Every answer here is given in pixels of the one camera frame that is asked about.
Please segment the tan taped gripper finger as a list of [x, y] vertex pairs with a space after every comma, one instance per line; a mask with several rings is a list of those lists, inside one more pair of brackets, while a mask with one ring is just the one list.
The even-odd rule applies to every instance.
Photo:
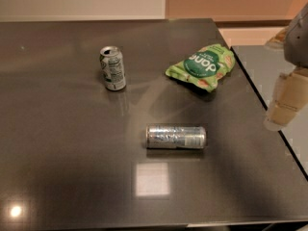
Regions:
[[297, 66], [281, 73], [275, 83], [264, 125], [270, 131], [285, 128], [308, 103], [308, 68]]

